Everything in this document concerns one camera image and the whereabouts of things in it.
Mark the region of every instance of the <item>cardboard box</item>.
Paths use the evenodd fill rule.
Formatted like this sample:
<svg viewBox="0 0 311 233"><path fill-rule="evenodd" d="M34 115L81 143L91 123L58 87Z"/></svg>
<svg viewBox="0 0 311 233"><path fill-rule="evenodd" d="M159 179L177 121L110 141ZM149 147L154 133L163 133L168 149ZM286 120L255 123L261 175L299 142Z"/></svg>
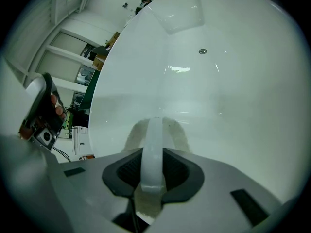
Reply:
<svg viewBox="0 0 311 233"><path fill-rule="evenodd" d="M107 58L107 56L97 54L94 61L93 61L93 66L96 67L97 70L101 71L103 68L103 65L105 63L106 58Z"/></svg>

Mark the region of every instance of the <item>white curved panel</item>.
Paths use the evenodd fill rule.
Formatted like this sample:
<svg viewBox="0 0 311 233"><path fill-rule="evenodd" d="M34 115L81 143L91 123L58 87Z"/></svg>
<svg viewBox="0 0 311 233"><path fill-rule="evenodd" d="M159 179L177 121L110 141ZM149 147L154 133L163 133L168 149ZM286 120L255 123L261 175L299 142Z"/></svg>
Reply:
<svg viewBox="0 0 311 233"><path fill-rule="evenodd" d="M93 151L142 147L145 119L162 117L176 149L233 165L286 201L310 160L310 64L300 28L269 0L155 0L102 69Z"/></svg>

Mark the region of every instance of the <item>black cable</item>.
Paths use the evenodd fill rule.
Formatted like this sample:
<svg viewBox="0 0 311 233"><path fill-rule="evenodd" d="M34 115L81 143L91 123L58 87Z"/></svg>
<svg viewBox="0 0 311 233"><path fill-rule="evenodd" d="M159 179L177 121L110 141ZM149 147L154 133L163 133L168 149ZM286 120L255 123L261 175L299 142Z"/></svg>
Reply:
<svg viewBox="0 0 311 233"><path fill-rule="evenodd" d="M53 149L55 149L58 153L60 153L62 156L64 156L69 162L71 162L69 156L66 153L62 152L61 150L59 150L58 148L55 148L55 147L53 147Z"/></svg>

